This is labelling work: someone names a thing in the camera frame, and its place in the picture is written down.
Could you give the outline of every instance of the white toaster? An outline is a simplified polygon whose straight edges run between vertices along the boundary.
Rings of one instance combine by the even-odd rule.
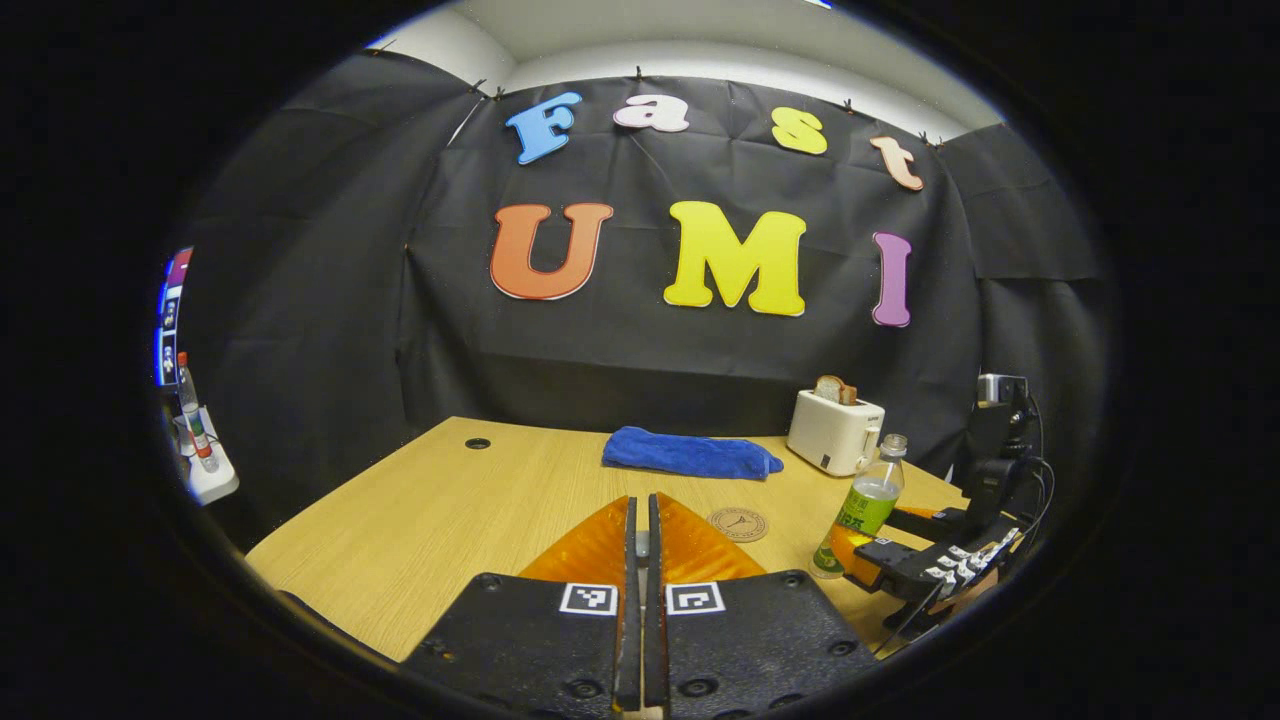
[[[841,405],[812,389],[796,395],[787,447],[837,478],[852,475],[876,456],[884,409],[861,400]]]

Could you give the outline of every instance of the monitor screen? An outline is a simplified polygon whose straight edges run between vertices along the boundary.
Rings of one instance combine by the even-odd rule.
[[[156,384],[178,384],[178,306],[182,301],[182,283],[187,278],[192,247],[179,250],[165,268],[165,281],[160,288],[160,309],[156,327]]]

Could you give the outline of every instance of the yellow letter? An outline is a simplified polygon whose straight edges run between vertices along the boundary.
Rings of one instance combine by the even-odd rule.
[[[827,138],[822,136],[822,120],[813,113],[796,110],[795,108],[774,108],[769,115],[777,127],[773,128],[773,140],[782,147],[822,155],[827,151]]]
[[[680,264],[676,282],[662,292],[669,305],[710,305],[712,291],[703,282],[709,266],[724,305],[736,306],[759,270],[755,292],[746,299],[751,310],[804,314],[797,270],[804,220],[787,213],[765,213],[746,242],[740,242],[724,213],[712,202],[676,202],[671,217],[680,220]]]

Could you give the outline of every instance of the white ceiling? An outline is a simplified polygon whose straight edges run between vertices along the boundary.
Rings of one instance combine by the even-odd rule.
[[[703,41],[787,53],[849,70],[979,128],[1000,114],[959,78],[886,32],[804,0],[462,0],[516,63],[599,45]]]

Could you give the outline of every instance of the bottle cap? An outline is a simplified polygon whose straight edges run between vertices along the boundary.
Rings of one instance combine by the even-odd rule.
[[[906,437],[887,434],[881,442],[881,457],[901,457],[906,455]]]

